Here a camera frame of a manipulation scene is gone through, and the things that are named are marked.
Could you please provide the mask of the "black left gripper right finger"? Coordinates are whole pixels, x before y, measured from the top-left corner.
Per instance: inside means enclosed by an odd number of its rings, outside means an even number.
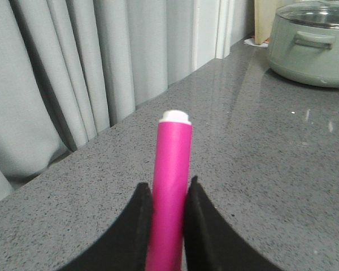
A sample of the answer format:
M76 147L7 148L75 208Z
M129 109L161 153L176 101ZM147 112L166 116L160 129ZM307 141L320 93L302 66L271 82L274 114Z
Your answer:
M187 270L280 270L233 230L197 176L186 196L183 232Z

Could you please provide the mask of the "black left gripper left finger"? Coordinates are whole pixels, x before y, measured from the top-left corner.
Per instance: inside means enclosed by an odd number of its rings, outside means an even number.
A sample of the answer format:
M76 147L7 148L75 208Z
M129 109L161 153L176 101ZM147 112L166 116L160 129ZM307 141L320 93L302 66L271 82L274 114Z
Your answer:
M61 270L144 270L152 208L149 185L139 183L115 222Z

